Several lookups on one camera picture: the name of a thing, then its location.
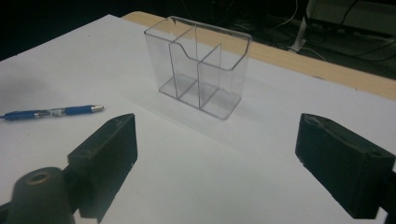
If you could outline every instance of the wooden table edge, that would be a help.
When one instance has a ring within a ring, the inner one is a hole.
[[[162,17],[142,11],[129,13],[122,18],[147,27],[163,20]],[[250,58],[284,67],[311,77],[318,77],[359,91],[367,91],[391,100],[396,100],[396,80],[393,79],[379,77],[333,63],[325,63],[256,42],[252,42],[250,45],[249,56]]]

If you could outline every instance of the table surface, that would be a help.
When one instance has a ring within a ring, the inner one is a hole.
[[[0,114],[105,106],[92,115],[1,120],[0,203],[21,176],[63,169],[107,120],[134,113],[139,156],[103,223],[383,223],[383,210],[376,220],[352,219],[294,148],[300,116],[310,113],[395,154],[394,100],[252,57],[242,101],[218,120],[158,92],[148,27],[138,23],[106,16],[0,62]]]
[[[162,17],[140,11],[132,12],[123,18],[148,27],[163,19]],[[322,78],[396,100],[396,80],[393,79],[375,76],[332,63],[325,63],[256,42],[251,45],[250,57],[312,77]]]

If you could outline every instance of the pen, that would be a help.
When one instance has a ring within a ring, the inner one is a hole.
[[[42,119],[44,117],[60,117],[66,115],[91,114],[94,112],[102,111],[103,109],[104,107],[102,105],[82,105],[82,106],[71,106],[65,108],[45,109],[45,110],[14,111],[14,112],[6,113],[4,116],[0,116],[0,119],[6,119],[6,120]]]

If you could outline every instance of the pen grip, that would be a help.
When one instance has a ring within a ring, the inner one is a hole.
[[[72,106],[64,109],[66,115],[91,114],[92,105]]]

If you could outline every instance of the clear plastic organizer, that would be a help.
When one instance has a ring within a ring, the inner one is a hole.
[[[219,119],[242,99],[250,35],[169,17],[145,31],[160,92]]]

